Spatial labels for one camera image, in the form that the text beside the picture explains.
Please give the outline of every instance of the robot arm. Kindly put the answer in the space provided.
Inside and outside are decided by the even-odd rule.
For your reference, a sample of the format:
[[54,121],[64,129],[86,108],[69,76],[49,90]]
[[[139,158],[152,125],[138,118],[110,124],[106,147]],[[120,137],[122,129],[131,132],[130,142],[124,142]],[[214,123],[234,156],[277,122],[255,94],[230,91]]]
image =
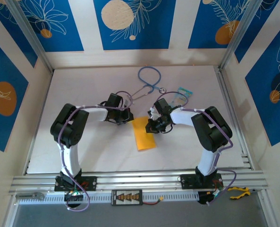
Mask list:
[[[85,125],[87,122],[96,122],[96,121],[109,121],[117,125],[127,123],[134,119],[133,114],[130,112],[130,109],[125,110],[113,110],[108,109],[107,107],[118,107],[120,103],[123,103],[123,98],[116,94],[111,94],[109,99],[103,102],[104,107],[106,108],[89,108],[83,109],[76,112],[65,127],[60,142],[64,145],[63,158],[67,170],[73,176],[73,178],[78,182],[82,183],[82,171],[78,161],[78,142],[81,140]],[[69,118],[69,116],[75,111],[78,107],[65,104],[56,118],[55,122],[51,127],[51,134],[54,136],[54,140],[58,142],[59,133]],[[66,187],[72,188],[75,186],[72,179],[68,176],[65,168],[62,167],[60,172],[60,178],[58,178],[59,184],[64,184]]]
[[219,150],[228,141],[222,132],[216,127],[210,127],[212,121],[203,113],[208,114],[218,124],[224,133],[231,138],[232,131],[219,111],[211,106],[204,110],[184,111],[180,106],[171,107],[165,99],[154,103],[158,114],[151,109],[148,114],[152,119],[146,125],[147,133],[165,133],[168,125],[185,124],[195,128],[197,136],[203,146],[203,153],[199,165],[195,169],[196,180],[193,188],[204,188],[210,186],[217,172],[217,160]]

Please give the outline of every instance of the pliers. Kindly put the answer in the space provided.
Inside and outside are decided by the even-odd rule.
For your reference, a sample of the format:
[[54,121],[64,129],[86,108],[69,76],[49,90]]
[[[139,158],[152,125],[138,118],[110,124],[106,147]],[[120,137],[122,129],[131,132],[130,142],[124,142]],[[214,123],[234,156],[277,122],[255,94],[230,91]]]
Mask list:
[[238,188],[238,187],[231,187],[231,188],[228,188],[228,191],[232,191],[232,190],[237,190],[237,191],[242,191],[244,193],[242,193],[241,195],[239,196],[231,196],[230,199],[231,200],[239,200],[240,198],[243,198],[244,196],[249,196],[251,195],[251,193],[254,193],[254,192],[259,192],[261,189],[249,189],[248,187],[245,187],[245,188]]

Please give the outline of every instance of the aluminum frame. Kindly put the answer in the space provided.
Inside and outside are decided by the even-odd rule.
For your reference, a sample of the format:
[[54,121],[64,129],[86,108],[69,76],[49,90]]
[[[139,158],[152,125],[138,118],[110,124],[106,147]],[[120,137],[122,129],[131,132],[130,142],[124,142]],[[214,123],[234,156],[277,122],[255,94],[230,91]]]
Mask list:
[[[29,22],[23,14],[19,4],[14,0],[5,0],[7,6],[12,13],[14,19],[24,32],[31,46],[34,48],[36,54],[41,58],[44,65],[52,73],[52,66],[49,63],[44,49],[40,44],[36,34],[31,29]],[[237,130],[239,142],[242,145],[243,160],[245,167],[236,169],[238,177],[235,186],[239,187],[254,187],[263,189],[259,192],[259,198],[263,207],[266,220],[269,226],[280,226],[277,218],[277,211],[271,203],[271,192],[269,191],[266,179],[262,171],[256,171],[254,162],[251,158],[246,139],[243,135],[239,125],[236,112],[233,107],[233,102],[229,93],[231,92],[229,84],[226,83],[227,75],[224,71],[226,64],[236,50],[240,40],[242,39],[246,29],[248,28],[252,18],[255,15],[262,0],[252,1],[242,19],[242,23],[238,26],[235,35],[232,37],[227,51],[219,66],[215,66],[215,72],[218,78],[221,92],[225,98],[227,109],[229,111],[231,121]],[[25,170],[29,162],[32,146],[28,154]],[[227,172],[220,172],[222,174],[223,182],[227,185],[233,178],[233,174]],[[95,175],[98,177],[97,192],[110,192],[112,189],[143,189],[144,192],[180,192],[181,185],[178,182],[180,174],[194,174],[194,170],[172,170],[172,171],[145,171],[145,172],[115,172],[115,173],[84,173],[84,175]],[[16,200],[15,194],[19,192],[44,192],[47,194],[59,194],[53,192],[55,177],[57,174],[32,174],[24,176],[16,176],[13,179],[9,194],[12,195],[11,202],[8,207],[8,215],[5,219],[4,226],[11,226],[14,222],[19,200]]]

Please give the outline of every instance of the orange paper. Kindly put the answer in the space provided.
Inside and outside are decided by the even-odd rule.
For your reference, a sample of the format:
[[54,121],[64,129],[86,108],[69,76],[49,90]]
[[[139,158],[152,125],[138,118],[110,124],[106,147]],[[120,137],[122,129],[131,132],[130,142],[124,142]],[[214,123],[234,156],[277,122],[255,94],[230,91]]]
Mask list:
[[138,147],[138,150],[145,150],[157,147],[154,142],[153,135],[146,133],[145,126],[147,125],[147,123],[148,117],[139,117],[135,118],[132,121],[136,137],[136,146]]

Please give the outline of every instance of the gray floor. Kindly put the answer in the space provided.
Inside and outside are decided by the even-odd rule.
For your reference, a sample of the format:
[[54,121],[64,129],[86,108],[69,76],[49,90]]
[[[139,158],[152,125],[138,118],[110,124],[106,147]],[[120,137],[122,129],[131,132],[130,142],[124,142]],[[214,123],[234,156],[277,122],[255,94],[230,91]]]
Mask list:
[[155,206],[91,204],[84,212],[64,205],[20,205],[15,227],[264,227],[257,195],[237,201],[227,193],[210,207],[198,202],[160,202]]

